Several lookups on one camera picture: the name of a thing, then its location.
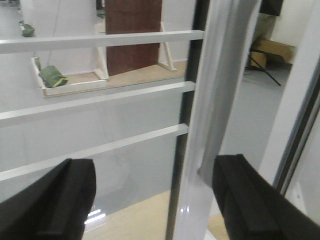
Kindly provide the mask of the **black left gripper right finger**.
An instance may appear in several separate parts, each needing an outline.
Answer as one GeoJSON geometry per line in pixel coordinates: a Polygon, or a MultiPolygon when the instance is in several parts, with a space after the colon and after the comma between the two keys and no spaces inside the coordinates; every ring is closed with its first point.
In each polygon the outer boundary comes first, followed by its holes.
{"type": "Polygon", "coordinates": [[[320,226],[273,188],[242,154],[215,157],[212,190],[231,240],[320,238],[320,226]]]}

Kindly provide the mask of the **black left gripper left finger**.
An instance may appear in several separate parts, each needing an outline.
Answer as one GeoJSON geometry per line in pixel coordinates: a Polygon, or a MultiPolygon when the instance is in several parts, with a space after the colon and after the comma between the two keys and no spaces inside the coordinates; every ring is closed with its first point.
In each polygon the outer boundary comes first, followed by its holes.
{"type": "Polygon", "coordinates": [[[2,240],[80,240],[96,196],[92,159],[68,158],[1,202],[2,240]]]}

